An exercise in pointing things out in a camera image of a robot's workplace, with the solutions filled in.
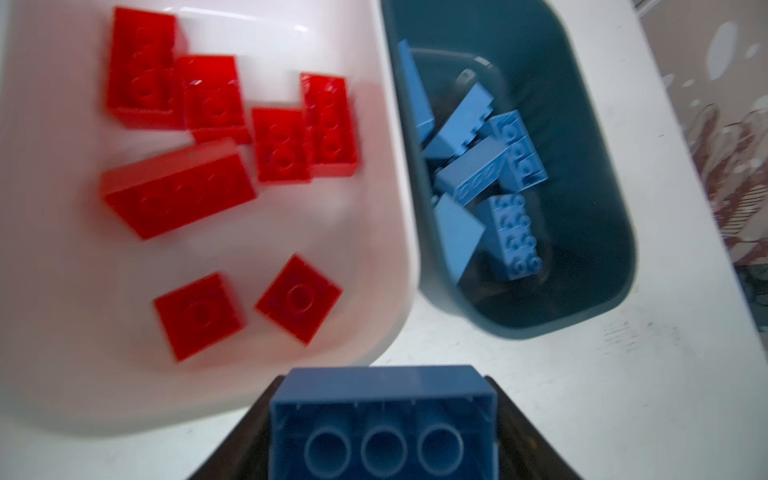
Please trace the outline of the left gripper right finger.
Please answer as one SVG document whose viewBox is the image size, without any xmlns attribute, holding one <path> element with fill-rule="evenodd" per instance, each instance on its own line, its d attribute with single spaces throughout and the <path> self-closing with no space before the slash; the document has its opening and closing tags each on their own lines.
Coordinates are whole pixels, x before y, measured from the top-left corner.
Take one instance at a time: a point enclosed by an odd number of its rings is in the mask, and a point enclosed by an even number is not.
<svg viewBox="0 0 768 480">
<path fill-rule="evenodd" d="M 533 426 L 490 376 L 498 398 L 497 436 L 501 480 L 579 480 L 581 476 Z"/>
</svg>

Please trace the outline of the red lego square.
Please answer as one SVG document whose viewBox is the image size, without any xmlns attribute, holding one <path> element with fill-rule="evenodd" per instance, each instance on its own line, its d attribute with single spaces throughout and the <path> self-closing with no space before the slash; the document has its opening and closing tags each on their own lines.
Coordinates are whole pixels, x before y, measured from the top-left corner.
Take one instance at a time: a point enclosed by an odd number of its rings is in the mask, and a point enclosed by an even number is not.
<svg viewBox="0 0 768 480">
<path fill-rule="evenodd" d="M 359 155 L 346 80 L 309 72 L 302 72 L 299 79 L 311 175 L 353 176 Z"/>
</svg>

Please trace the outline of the red sloped lego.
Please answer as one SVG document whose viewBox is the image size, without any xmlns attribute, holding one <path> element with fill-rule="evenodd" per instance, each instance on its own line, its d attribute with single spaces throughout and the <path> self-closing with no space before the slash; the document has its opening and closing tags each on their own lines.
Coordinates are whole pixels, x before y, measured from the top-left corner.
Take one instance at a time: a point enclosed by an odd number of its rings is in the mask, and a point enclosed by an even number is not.
<svg viewBox="0 0 768 480">
<path fill-rule="evenodd" d="M 177 363 L 246 326 L 246 316 L 229 278 L 215 272 L 153 300 L 153 307 Z"/>
<path fill-rule="evenodd" d="M 306 156 L 303 112 L 298 108 L 251 109 L 254 158 L 261 184 L 309 183 L 311 162 Z"/>
</svg>

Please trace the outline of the white plastic bin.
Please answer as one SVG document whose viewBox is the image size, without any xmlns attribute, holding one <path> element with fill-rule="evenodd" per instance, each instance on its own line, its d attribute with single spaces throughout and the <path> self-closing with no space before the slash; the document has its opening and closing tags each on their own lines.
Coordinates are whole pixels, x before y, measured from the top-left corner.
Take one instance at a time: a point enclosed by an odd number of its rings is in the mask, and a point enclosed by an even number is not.
<svg viewBox="0 0 768 480">
<path fill-rule="evenodd" d="M 364 364 L 418 277 L 378 1 L 10 1 L 1 412 L 143 430 Z"/>
</svg>

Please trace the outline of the small blue lego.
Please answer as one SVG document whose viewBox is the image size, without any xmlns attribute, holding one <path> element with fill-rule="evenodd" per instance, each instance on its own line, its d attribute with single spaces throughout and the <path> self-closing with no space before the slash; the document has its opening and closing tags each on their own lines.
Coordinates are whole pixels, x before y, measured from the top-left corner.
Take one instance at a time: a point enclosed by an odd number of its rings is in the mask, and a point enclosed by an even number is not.
<svg viewBox="0 0 768 480">
<path fill-rule="evenodd" d="M 450 195 L 443 194 L 434 205 L 438 234 L 449 276 L 457 284 L 465 273 L 485 225 Z"/>
</svg>

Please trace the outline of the blue long lego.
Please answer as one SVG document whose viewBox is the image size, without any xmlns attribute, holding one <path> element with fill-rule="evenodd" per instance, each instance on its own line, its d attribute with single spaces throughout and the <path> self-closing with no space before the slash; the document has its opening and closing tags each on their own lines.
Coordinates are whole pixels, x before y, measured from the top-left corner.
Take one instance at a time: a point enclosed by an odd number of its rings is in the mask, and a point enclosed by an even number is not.
<svg viewBox="0 0 768 480">
<path fill-rule="evenodd" d="M 498 281 L 526 278 L 542 269 L 525 205 L 520 194 L 501 194 L 488 197 L 474 208 L 475 217 L 485 226 L 481 247 L 489 255 Z"/>
<path fill-rule="evenodd" d="M 508 150 L 509 145 L 496 138 L 481 140 L 436 173 L 436 193 L 466 206 L 498 179 Z"/>
</svg>

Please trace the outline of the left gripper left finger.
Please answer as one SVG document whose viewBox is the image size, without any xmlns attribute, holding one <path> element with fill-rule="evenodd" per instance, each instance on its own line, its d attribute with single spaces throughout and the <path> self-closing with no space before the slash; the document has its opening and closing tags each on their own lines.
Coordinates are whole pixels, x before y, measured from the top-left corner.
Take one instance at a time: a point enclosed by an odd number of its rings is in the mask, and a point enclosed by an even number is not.
<svg viewBox="0 0 768 480">
<path fill-rule="evenodd" d="M 270 400 L 285 379 L 276 377 L 190 480 L 268 479 Z"/>
</svg>

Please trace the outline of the red lego long top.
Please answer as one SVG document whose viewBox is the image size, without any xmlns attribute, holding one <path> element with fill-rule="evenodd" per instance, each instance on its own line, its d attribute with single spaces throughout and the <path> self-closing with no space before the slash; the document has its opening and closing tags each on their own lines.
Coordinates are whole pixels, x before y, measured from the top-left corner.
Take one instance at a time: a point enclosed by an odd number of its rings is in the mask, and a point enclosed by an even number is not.
<svg viewBox="0 0 768 480">
<path fill-rule="evenodd" d="M 175 61 L 187 39 L 171 14 L 116 7 L 106 86 L 106 109 L 129 129 L 183 130 Z"/>
</svg>

